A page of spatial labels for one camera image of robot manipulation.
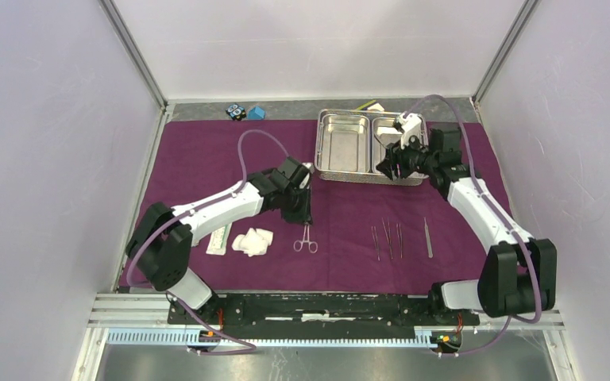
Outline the metal mesh instrument tray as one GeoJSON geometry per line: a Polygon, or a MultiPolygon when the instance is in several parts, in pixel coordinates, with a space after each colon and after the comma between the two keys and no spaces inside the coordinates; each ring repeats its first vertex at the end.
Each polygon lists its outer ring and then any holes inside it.
{"type": "Polygon", "coordinates": [[[418,173],[412,174],[407,179],[398,179],[398,180],[385,180],[380,176],[376,176],[370,172],[370,164],[369,170],[367,173],[361,174],[345,174],[341,172],[324,172],[319,169],[319,143],[320,143],[320,121],[325,113],[333,113],[338,112],[340,114],[359,114],[362,116],[366,116],[370,120],[370,128],[369,128],[369,137],[371,136],[371,122],[376,117],[394,117],[394,120],[398,116],[397,113],[389,113],[389,112],[364,112],[357,110],[340,110],[340,109],[324,109],[319,112],[318,118],[318,128],[316,134],[316,144],[315,144],[315,167],[320,174],[320,178],[324,180],[330,181],[339,181],[339,182],[347,182],[347,183],[369,183],[369,184],[381,184],[381,185],[396,185],[396,186],[418,186],[423,183],[423,181],[427,180],[428,177],[424,175],[420,175],[418,173]]]}

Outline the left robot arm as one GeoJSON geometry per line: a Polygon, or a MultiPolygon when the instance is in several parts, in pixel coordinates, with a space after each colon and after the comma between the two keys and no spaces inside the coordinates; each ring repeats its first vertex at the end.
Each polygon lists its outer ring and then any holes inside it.
{"type": "Polygon", "coordinates": [[[221,227],[277,210],[284,221],[309,225],[312,163],[289,156],[279,167],[248,174],[234,187],[179,206],[149,206],[125,247],[126,278],[139,270],[148,285],[187,306],[198,323],[218,312],[216,294],[189,268],[191,247],[221,227]]]}

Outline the thin curved steel tweezers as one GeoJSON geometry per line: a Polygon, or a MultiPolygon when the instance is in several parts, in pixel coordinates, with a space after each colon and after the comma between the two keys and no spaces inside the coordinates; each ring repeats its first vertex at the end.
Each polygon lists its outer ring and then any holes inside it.
{"type": "Polygon", "coordinates": [[[400,223],[396,223],[396,238],[399,246],[399,258],[403,259],[403,232],[400,223]]]}

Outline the white gauze wad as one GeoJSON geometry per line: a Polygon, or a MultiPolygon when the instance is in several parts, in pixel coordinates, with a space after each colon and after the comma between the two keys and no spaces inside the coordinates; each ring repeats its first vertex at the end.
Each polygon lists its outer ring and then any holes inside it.
{"type": "Polygon", "coordinates": [[[263,256],[273,242],[274,232],[267,229],[250,228],[247,233],[239,234],[231,244],[236,252],[243,252],[249,257],[263,256]]]}

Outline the steel needle holder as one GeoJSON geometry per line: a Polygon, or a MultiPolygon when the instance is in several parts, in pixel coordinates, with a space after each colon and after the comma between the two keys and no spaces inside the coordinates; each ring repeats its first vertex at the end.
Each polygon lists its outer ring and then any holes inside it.
{"type": "Polygon", "coordinates": [[[388,255],[390,260],[394,259],[393,250],[392,250],[392,235],[391,235],[391,226],[388,219],[381,218],[381,222],[383,225],[384,235],[388,245],[388,255]]]}

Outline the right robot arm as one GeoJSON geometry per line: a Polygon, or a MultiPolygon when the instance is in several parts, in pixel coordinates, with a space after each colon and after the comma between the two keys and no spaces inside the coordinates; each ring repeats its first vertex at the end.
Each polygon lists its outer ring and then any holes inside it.
{"type": "Polygon", "coordinates": [[[557,249],[518,225],[493,197],[474,167],[466,131],[432,129],[423,144],[408,128],[387,145],[376,169],[389,179],[426,175],[431,186],[468,223],[487,252],[478,279],[436,283],[427,302],[429,318],[446,324],[459,310],[528,324],[554,307],[557,249]]]}

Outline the purple cloth wrap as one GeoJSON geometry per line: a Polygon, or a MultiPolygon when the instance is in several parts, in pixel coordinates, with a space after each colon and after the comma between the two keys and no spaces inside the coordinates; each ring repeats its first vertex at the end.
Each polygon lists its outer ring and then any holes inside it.
{"type": "MultiPolygon", "coordinates": [[[[280,165],[286,156],[311,161],[314,120],[173,121],[164,127],[142,202],[176,206],[232,187],[241,172],[280,165]]],[[[191,250],[189,266],[212,289],[274,291],[355,291],[426,294],[433,283],[477,279],[487,252],[464,218],[429,184],[415,187],[343,183],[314,179],[311,239],[316,253],[295,252],[303,227],[270,211],[232,224],[231,236],[250,228],[274,232],[263,256],[228,251],[206,254],[207,241],[191,250]],[[434,258],[427,257],[426,217],[434,258]],[[392,250],[381,218],[391,226],[392,250]],[[396,223],[403,232],[399,258],[396,223]],[[371,227],[380,241],[376,259],[371,227]]]]}

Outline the steel forceps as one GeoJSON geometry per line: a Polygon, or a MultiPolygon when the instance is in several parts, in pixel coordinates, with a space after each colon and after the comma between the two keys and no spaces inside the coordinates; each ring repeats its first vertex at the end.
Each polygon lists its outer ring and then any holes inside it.
{"type": "Polygon", "coordinates": [[[430,228],[429,228],[426,217],[423,218],[423,230],[424,230],[425,242],[426,242],[426,247],[427,247],[427,257],[429,259],[433,259],[434,253],[433,253],[432,243],[431,243],[431,239],[430,239],[430,228]]]}

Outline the steel hemostat clamp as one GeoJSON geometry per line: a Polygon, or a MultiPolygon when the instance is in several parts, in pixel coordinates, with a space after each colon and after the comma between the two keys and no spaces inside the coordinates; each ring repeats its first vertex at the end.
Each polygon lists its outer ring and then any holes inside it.
{"type": "Polygon", "coordinates": [[[307,250],[309,253],[316,253],[319,250],[319,244],[311,239],[310,224],[305,224],[303,226],[302,237],[294,241],[293,250],[295,252],[302,252],[303,250],[307,250]]]}

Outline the suture packet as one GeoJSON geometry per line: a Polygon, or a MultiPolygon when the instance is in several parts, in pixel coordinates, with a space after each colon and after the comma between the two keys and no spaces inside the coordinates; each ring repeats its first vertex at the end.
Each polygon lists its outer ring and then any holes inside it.
{"type": "Polygon", "coordinates": [[[213,256],[224,256],[226,254],[231,228],[232,224],[224,225],[210,234],[206,254],[213,256]]]}

